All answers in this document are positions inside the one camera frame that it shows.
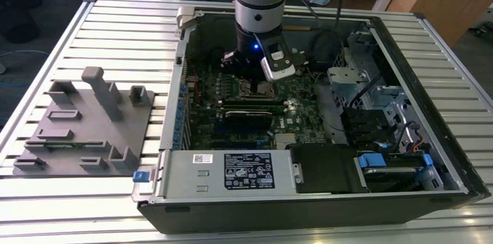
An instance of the table leg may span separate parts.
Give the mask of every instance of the table leg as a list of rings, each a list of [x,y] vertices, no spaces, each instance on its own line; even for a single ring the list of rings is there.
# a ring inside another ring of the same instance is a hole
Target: table leg
[[[375,4],[373,5],[373,11],[383,12],[390,5],[391,0],[377,0]]]

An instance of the metal bracket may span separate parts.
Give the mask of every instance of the metal bracket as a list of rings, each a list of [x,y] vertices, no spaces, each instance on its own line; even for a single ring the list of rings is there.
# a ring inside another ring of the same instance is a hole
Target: metal bracket
[[[332,67],[327,71],[331,88],[338,96],[351,97],[358,89],[356,85],[364,81],[359,72],[348,67]]]
[[[375,107],[385,107],[402,93],[402,87],[374,87],[370,92],[371,105]]]
[[[295,182],[296,185],[299,185],[304,182],[303,173],[300,171],[300,164],[299,163],[292,164],[292,177],[294,177],[294,182]]]
[[[181,6],[176,13],[177,29],[185,29],[195,24],[195,7]]]

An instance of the gray floor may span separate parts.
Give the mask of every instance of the gray floor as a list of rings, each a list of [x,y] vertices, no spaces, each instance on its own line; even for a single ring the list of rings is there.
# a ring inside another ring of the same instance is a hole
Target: gray floor
[[[0,37],[0,54],[13,50],[41,50],[51,52],[57,39],[69,23],[79,8],[81,0],[43,0],[43,5],[30,10],[33,19],[40,27],[41,34],[36,40],[24,44],[8,43]],[[299,1],[288,0],[290,4],[300,5]],[[459,40],[454,47],[463,64],[473,73],[479,84],[485,87],[489,95],[493,95],[493,36],[477,38],[471,32]],[[44,56],[38,54],[13,54],[0,57],[1,63],[8,68],[0,75],[0,82],[6,84],[29,84],[43,65]],[[26,87],[5,87],[0,85],[0,129],[9,117]]]

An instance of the black plastic cover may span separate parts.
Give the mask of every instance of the black plastic cover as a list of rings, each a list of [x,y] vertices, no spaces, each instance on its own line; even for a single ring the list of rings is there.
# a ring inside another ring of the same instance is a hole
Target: black plastic cover
[[[291,144],[292,163],[300,165],[303,183],[298,193],[366,193],[360,185],[354,158],[355,149],[344,144]]]

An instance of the robotic arm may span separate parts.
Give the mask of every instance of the robotic arm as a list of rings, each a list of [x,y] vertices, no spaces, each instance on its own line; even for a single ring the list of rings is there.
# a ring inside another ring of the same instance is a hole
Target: robotic arm
[[[282,36],[283,12],[284,0],[235,0],[236,56],[246,57],[252,68],[260,62],[267,81],[295,72]]]
[[[284,0],[235,0],[236,48],[223,66],[250,80],[276,81],[295,73],[292,54],[282,35]]]

